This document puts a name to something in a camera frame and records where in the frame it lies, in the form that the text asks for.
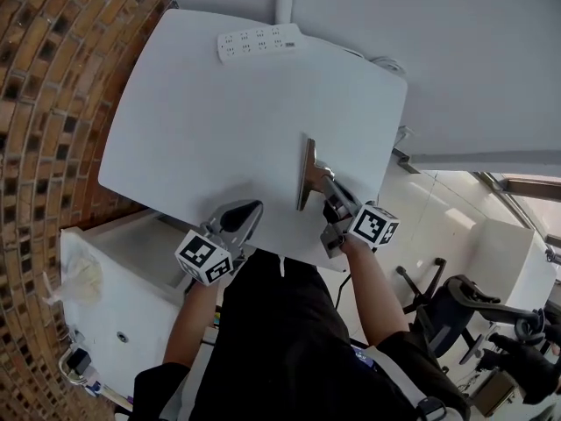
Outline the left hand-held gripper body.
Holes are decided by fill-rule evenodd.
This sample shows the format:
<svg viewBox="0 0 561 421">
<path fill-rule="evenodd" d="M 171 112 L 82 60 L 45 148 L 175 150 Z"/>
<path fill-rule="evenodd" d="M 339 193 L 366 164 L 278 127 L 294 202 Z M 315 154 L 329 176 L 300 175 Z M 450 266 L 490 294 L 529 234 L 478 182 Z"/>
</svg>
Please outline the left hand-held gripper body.
<svg viewBox="0 0 561 421">
<path fill-rule="evenodd" d="M 174 256 L 184 273 L 203 285 L 211 285 L 245 264 L 247 241 L 229 240 L 227 219 L 209 217 L 188 231 Z"/>
</svg>

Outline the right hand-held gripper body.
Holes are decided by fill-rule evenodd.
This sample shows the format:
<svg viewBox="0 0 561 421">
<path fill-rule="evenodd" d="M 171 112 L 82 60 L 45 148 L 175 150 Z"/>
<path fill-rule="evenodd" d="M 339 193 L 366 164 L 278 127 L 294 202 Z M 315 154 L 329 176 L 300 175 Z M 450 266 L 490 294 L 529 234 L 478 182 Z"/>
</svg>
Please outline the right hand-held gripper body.
<svg viewBox="0 0 561 421">
<path fill-rule="evenodd" d="M 399 218 L 368 202 L 362 204 L 356 216 L 350 216 L 334 225 L 327 223 L 320 240 L 330 258 L 341 254 L 340 247 L 350 237 L 361 240 L 371 250 L 376 250 L 391 241 L 400 223 Z"/>
</svg>

